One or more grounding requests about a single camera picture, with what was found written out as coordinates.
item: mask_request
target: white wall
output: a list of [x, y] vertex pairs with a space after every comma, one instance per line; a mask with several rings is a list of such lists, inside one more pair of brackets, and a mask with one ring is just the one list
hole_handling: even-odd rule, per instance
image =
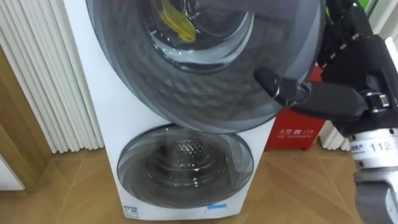
[[8, 166], [7, 162], [0, 155], [0, 190], [24, 190], [15, 173]]

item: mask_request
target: wooden floor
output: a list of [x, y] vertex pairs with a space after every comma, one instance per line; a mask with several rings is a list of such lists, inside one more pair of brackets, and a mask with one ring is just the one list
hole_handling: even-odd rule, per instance
[[[349, 152], [272, 151], [263, 156], [242, 212], [187, 224], [361, 223]], [[105, 150], [55, 156], [36, 194], [0, 193], [0, 223], [159, 223], [126, 219]]]

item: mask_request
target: yellow object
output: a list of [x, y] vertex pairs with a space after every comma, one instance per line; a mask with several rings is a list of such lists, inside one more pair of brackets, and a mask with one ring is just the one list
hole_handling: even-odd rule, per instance
[[174, 30], [182, 40], [194, 42], [197, 38], [197, 31], [189, 19], [176, 10], [176, 8], [169, 3], [169, 0], [161, 0], [161, 2], [163, 11], [160, 12], [160, 18], [162, 18], [163, 22]]

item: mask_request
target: wooden wall panel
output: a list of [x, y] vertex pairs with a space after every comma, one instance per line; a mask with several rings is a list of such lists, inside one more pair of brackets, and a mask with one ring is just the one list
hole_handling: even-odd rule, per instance
[[51, 150], [0, 48], [0, 154], [31, 193], [48, 165]]

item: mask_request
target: white washing machine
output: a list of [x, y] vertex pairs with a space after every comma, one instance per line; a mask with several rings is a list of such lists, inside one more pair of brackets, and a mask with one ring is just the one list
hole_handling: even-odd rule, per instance
[[64, 0], [128, 218], [238, 214], [282, 109], [254, 69], [315, 63], [323, 1], [223, 2]]

